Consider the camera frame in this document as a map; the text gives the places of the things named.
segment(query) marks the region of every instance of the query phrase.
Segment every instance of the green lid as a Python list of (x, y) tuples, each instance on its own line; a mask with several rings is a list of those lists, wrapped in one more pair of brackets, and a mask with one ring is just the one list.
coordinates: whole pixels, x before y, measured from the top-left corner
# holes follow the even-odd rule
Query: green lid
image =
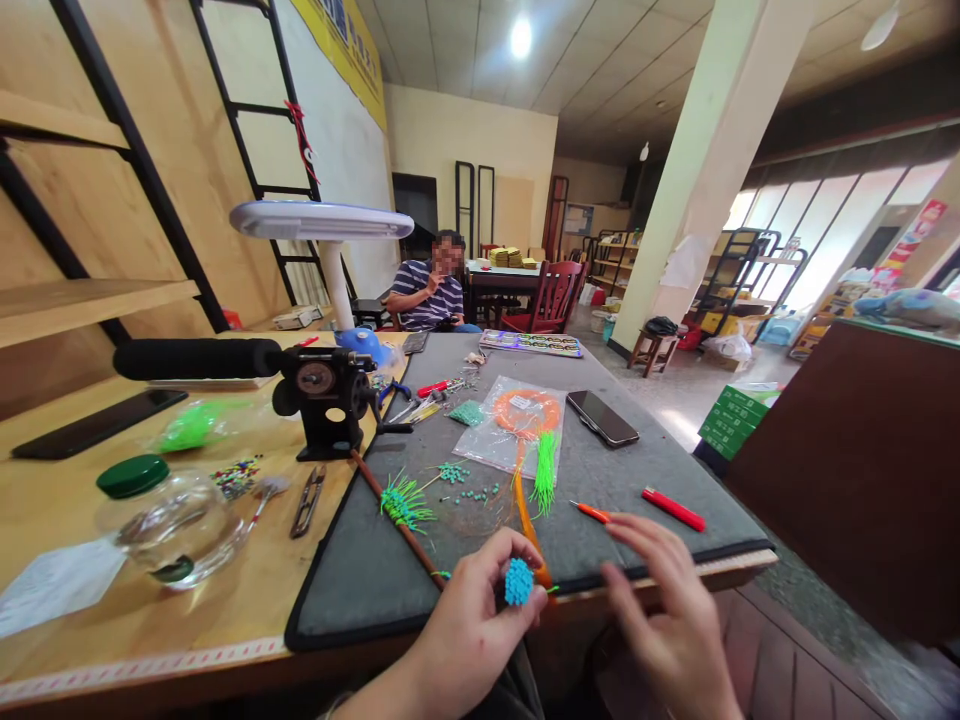
[(170, 474), (159, 455), (137, 455), (105, 470), (97, 478), (97, 487), (114, 500), (142, 495)]

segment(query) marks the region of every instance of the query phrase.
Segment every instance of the hand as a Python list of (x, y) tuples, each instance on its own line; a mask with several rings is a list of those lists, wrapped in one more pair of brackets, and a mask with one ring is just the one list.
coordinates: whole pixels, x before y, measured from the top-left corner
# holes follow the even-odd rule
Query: hand
[(526, 605), (497, 613), (494, 588), (512, 557), (531, 569), (543, 565), (533, 544), (501, 528), (477, 552), (457, 564), (430, 621), (400, 661), (423, 701), (423, 717), (459, 718), (476, 707), (507, 666), (530, 627), (539, 622), (547, 593), (535, 585)]
[(637, 662), (677, 720), (740, 718), (723, 652), (717, 606), (683, 541), (652, 520), (611, 513), (607, 531), (634, 550), (661, 589), (663, 615), (648, 618), (623, 572), (603, 577), (610, 604)]
[(434, 270), (430, 273), (430, 277), (427, 278), (427, 293), (433, 295), (437, 292), (437, 288), (440, 287), (440, 283), (443, 282), (443, 279), (446, 277), (439, 270)]

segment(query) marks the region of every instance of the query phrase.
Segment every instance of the black bag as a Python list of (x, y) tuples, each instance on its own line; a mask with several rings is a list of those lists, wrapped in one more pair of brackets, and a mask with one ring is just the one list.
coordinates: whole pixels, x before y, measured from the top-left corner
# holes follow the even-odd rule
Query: black bag
[(670, 318), (664, 317), (663, 315), (658, 315), (655, 318), (647, 320), (647, 324), (643, 326), (643, 329), (648, 333), (653, 335), (676, 335), (679, 326)]

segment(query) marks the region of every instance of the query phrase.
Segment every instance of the smartphone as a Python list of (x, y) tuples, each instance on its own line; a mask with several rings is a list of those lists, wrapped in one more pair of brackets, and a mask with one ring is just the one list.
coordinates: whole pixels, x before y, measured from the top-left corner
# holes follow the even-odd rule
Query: smartphone
[(567, 402), (577, 411), (583, 424), (610, 447), (621, 447), (640, 439), (640, 434), (626, 420), (589, 390), (567, 393)]
[(430, 333), (428, 332), (419, 332), (413, 333), (412, 335), (407, 335), (407, 339), (403, 341), (404, 355), (412, 355), (415, 352), (423, 352), (423, 347), (427, 344), (428, 337), (430, 337)]
[(10, 454), (31, 460), (64, 460), (186, 397), (187, 393), (182, 390), (148, 390), (19, 445)]

